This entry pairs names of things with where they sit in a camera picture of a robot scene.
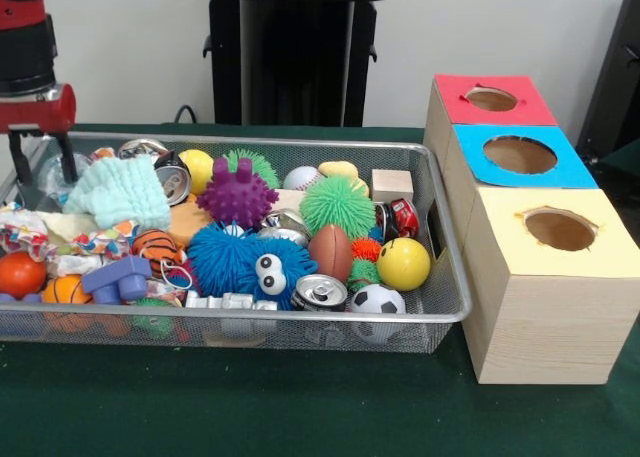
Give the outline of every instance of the soccer ball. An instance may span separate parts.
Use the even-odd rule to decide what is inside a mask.
[[[351,312],[367,314],[405,314],[407,312],[400,293],[381,284],[363,287],[353,296],[349,308]],[[351,329],[368,344],[382,345],[402,330],[402,324],[353,322]]]

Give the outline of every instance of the green table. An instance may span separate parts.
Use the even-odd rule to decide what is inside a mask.
[[[81,130],[419,142],[418,129]],[[0,344],[3,455],[640,455],[640,329],[607,386],[479,386],[427,355]]]

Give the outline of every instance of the wire mesh basket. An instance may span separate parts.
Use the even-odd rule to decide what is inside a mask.
[[[431,274],[419,289],[403,293],[406,314],[2,303],[0,340],[431,353],[451,325],[469,314],[468,283],[437,162],[425,147],[257,138],[71,135],[74,151],[86,155],[97,147],[117,149],[126,140],[140,137],[158,139],[179,152],[197,148],[212,156],[249,149],[264,155],[281,177],[295,167],[331,160],[353,162],[365,181],[371,180],[372,169],[410,171],[421,221],[419,240],[432,257]],[[34,175],[58,152],[55,141],[33,139],[25,154]],[[15,173],[0,187],[0,196],[5,202],[15,200],[31,210],[59,211],[58,204],[35,186],[20,186]]]

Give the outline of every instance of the purple spiky ball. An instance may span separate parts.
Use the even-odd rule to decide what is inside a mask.
[[[218,222],[235,222],[243,229],[256,227],[278,201],[278,193],[253,173],[251,159],[239,159],[238,170],[229,172],[224,157],[213,163],[213,181],[200,194],[198,207],[206,210]]]

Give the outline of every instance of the knitted cloth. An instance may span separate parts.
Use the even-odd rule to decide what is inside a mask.
[[[101,229],[134,219],[141,229],[168,230],[171,220],[167,197],[148,155],[100,159],[82,174],[62,211],[92,214]]]

